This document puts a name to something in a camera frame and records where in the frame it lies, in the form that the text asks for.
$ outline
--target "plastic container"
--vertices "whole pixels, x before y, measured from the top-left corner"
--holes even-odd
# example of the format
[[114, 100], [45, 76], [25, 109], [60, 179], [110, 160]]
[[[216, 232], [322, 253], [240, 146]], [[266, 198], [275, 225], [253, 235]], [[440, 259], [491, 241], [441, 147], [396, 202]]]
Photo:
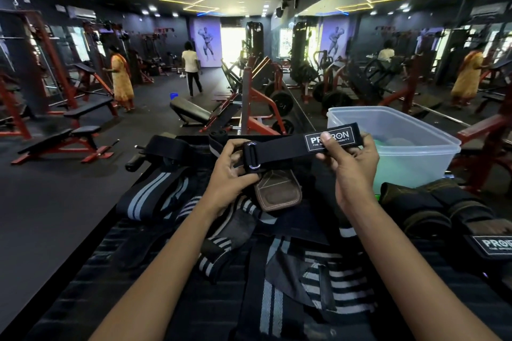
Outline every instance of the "plastic container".
[[327, 127], [357, 123], [370, 133], [381, 159], [373, 183], [416, 188], [442, 178], [460, 152], [460, 140], [412, 116], [389, 107], [338, 107], [327, 113]]

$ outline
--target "black weight plate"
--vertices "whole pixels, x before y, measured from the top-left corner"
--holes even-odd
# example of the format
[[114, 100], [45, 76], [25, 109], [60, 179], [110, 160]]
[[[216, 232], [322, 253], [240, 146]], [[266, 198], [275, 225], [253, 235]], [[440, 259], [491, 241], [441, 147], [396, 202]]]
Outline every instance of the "black weight plate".
[[270, 96], [272, 96], [272, 93], [274, 93], [274, 91], [275, 91], [275, 82], [269, 81], [269, 83], [265, 87], [265, 90], [263, 91], [263, 94], [269, 98]]
[[[272, 93], [270, 98], [274, 100], [275, 105], [278, 107], [279, 115], [281, 116], [288, 115], [293, 109], [293, 97], [284, 91], [278, 90]], [[272, 106], [269, 105], [268, 108], [270, 108], [272, 114], [275, 115]]]
[[325, 94], [322, 100], [322, 108], [326, 111], [333, 107], [350, 107], [351, 105], [352, 99], [338, 90]]
[[[285, 131], [287, 135], [291, 135], [293, 134], [293, 132], [295, 132], [295, 126], [290, 120], [283, 119], [283, 125], [285, 126]], [[279, 123], [277, 121], [274, 124], [272, 124], [272, 130], [277, 131], [280, 134], [283, 134], [281, 132], [281, 127], [279, 127]]]
[[[325, 83], [317, 83], [315, 87], [313, 88], [313, 98], [318, 101], [319, 103], [323, 100], [323, 87], [325, 86]], [[329, 87], [327, 88], [327, 92], [332, 90], [332, 84], [329, 84]]]

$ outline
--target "bodybuilder poster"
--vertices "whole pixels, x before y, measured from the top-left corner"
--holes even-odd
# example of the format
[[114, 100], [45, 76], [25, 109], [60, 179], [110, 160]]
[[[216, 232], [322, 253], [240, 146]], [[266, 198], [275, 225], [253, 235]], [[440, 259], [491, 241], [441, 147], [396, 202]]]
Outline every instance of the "bodybuilder poster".
[[221, 21], [219, 18], [195, 18], [191, 27], [197, 57], [202, 67], [220, 67], [222, 58]]
[[328, 55], [336, 60], [340, 55], [345, 57], [347, 50], [349, 30], [349, 18], [326, 17], [323, 19], [322, 39], [320, 41], [320, 50], [327, 50]]

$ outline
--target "hand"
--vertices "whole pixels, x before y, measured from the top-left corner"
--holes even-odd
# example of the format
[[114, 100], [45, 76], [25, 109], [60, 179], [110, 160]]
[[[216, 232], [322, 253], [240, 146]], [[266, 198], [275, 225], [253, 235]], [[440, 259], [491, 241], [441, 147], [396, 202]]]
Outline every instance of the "hand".
[[242, 157], [242, 151], [233, 152], [240, 147], [246, 139], [228, 140], [224, 150], [215, 163], [214, 172], [204, 192], [201, 201], [212, 206], [215, 213], [221, 212], [241, 193], [247, 186], [259, 181], [258, 174], [245, 174], [243, 166], [234, 167]]
[[345, 151], [328, 132], [320, 136], [329, 155], [317, 158], [336, 172], [336, 201], [344, 212], [350, 212], [361, 203], [376, 202], [373, 181], [377, 172], [379, 154], [370, 134], [363, 135], [363, 146]]

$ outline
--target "yellow dress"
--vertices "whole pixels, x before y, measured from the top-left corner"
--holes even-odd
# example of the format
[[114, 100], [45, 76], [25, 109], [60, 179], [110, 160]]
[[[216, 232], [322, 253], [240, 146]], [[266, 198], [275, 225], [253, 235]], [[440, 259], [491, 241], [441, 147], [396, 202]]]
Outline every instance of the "yellow dress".
[[482, 70], [475, 68], [482, 66], [482, 52], [468, 54], [464, 63], [465, 65], [451, 90], [451, 95], [463, 99], [472, 99], [477, 95], [478, 84], [480, 83]]
[[112, 80], [114, 81], [114, 99], [119, 102], [125, 102], [133, 99], [133, 88], [131, 86], [130, 76], [126, 71], [127, 65], [124, 59], [119, 55], [112, 56], [112, 69], [118, 70], [119, 73], [112, 73]]

